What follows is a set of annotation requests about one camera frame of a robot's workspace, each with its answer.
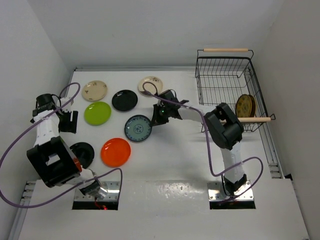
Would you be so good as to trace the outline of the yellow patterned plate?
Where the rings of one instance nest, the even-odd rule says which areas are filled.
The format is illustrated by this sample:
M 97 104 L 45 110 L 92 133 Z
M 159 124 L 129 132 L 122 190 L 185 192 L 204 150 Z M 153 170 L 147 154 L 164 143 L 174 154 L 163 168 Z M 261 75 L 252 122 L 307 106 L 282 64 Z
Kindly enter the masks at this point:
M 254 105 L 249 94 L 241 95 L 235 105 L 235 113 L 238 118 L 250 118 L 254 116 Z
M 254 118 L 255 115 L 256 115 L 256 111 L 257 111 L 257 102 L 256 102 L 256 99 L 251 94 L 249 94 L 248 96 L 249 96 L 250 101 L 251 101 L 251 110 L 250 110 L 249 117 L 250 118 Z

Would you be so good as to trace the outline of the glossy black plate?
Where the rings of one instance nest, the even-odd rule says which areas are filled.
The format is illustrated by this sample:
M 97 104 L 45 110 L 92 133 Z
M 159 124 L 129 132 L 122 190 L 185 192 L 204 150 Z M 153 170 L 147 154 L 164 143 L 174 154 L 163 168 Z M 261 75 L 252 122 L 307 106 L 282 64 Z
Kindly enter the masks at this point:
M 129 89 L 123 89 L 116 92 L 111 100 L 112 106 L 119 112 L 128 112 L 136 107 L 138 96 Z

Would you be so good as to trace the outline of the matte black plate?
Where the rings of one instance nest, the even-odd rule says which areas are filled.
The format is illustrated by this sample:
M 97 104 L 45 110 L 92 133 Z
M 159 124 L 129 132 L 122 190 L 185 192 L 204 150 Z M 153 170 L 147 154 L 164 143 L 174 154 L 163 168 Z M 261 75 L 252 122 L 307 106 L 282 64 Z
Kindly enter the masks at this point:
M 73 144 L 70 149 L 78 158 L 81 166 L 88 169 L 95 158 L 94 148 L 87 142 L 78 142 Z

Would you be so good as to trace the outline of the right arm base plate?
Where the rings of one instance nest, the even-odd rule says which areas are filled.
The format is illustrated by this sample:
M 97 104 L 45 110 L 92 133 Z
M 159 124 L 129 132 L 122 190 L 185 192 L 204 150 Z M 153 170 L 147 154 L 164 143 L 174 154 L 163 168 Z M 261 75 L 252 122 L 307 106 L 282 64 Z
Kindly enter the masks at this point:
M 231 193 L 225 188 L 221 181 L 213 181 L 207 184 L 208 199 L 210 202 L 222 202 L 232 197 Z M 240 202 L 254 201 L 254 194 L 252 190 L 252 184 L 250 181 L 246 181 L 238 190 L 234 192 L 237 197 L 234 200 Z

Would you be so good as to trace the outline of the blue floral plate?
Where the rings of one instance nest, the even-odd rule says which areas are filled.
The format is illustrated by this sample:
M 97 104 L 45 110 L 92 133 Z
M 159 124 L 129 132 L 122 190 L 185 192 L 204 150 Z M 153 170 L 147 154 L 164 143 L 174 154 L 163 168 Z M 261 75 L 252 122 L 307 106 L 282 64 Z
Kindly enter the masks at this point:
M 130 117 L 124 125 L 124 134 L 134 143 L 145 141 L 152 133 L 151 121 L 145 115 L 137 114 Z

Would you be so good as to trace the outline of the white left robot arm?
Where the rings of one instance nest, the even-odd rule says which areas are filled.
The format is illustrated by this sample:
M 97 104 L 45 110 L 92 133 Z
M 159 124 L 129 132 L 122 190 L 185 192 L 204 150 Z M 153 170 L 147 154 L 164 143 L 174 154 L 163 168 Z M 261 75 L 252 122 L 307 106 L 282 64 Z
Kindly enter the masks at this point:
M 71 109 L 72 104 L 70 97 L 59 96 L 54 101 L 49 93 L 36 98 L 31 120 L 36 125 L 36 140 L 26 155 L 47 187 L 74 185 L 83 195 L 103 200 L 108 191 L 89 169 L 94 148 L 87 142 L 68 146 L 60 136 L 61 132 L 77 132 L 78 112 Z

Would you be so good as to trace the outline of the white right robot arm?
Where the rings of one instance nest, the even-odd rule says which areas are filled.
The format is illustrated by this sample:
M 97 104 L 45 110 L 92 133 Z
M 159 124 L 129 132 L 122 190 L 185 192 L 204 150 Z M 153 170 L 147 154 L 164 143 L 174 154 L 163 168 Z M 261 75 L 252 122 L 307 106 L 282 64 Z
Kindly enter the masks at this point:
M 222 176 L 224 189 L 234 196 L 236 191 L 247 182 L 247 175 L 242 167 L 240 141 L 243 138 L 244 127 L 230 106 L 222 102 L 216 107 L 187 105 L 188 100 L 178 101 L 171 90 L 156 95 L 157 103 L 153 105 L 151 126 L 160 126 L 169 122 L 169 118 L 190 120 L 203 125 L 207 149 L 210 140 L 220 148 L 224 170 L 214 173 L 212 164 L 209 165 L 211 174 Z

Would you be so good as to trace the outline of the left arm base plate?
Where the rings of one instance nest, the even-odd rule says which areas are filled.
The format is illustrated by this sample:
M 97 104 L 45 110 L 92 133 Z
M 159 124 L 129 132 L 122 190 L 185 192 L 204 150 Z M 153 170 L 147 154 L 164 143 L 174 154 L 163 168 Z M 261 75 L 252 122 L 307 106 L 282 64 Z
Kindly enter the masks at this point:
M 95 181 L 94 183 L 75 189 L 75 202 L 115 202 L 120 194 L 119 181 Z

